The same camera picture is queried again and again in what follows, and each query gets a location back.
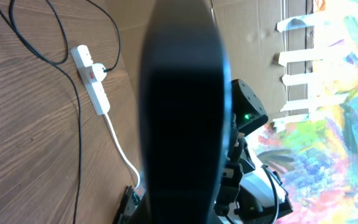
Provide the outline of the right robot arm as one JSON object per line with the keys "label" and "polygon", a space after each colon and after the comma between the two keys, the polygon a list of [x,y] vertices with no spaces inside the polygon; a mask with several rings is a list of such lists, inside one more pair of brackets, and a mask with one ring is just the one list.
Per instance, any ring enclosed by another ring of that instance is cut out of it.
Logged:
{"label": "right robot arm", "polygon": [[218,196],[214,202],[214,219],[221,217],[234,223],[233,213],[242,223],[275,223],[293,212],[288,192],[277,172],[262,163],[248,148],[246,136],[269,120],[262,102],[242,80],[231,82],[232,121],[230,148],[221,177]]}

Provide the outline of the Galaxy smartphone teal screen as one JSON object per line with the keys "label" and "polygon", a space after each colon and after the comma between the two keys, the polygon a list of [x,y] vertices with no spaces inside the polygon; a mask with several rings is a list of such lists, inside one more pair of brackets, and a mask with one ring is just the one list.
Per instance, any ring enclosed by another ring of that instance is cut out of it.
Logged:
{"label": "Galaxy smartphone teal screen", "polygon": [[152,223],[209,223],[231,122],[230,68],[203,1],[154,5],[140,60],[139,131]]}

